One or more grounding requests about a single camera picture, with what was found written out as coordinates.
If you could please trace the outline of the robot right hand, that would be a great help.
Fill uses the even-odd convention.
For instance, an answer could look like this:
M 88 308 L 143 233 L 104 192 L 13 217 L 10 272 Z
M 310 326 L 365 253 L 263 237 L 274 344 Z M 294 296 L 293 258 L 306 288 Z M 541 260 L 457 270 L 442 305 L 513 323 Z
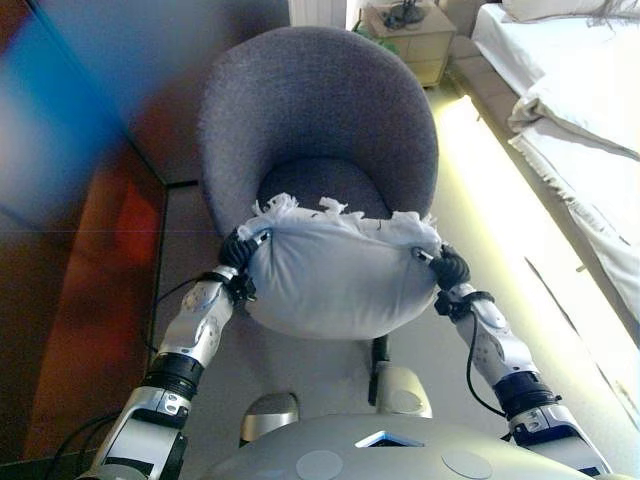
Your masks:
M 441 290 L 449 291 L 453 287 L 470 281 L 470 269 L 466 260 L 450 245 L 442 244 L 439 254 L 432 256 L 420 247 L 411 249 L 412 255 L 425 263 L 435 274 Z

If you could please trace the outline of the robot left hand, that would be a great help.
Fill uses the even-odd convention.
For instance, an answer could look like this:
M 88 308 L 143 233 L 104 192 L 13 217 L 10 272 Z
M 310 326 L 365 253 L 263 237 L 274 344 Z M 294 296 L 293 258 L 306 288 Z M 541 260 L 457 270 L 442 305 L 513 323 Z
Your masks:
M 234 229 L 223 241 L 219 251 L 219 266 L 215 269 L 223 278 L 231 281 L 240 276 L 258 248 L 272 236 L 270 229 L 264 229 L 242 239 L 238 229 Z

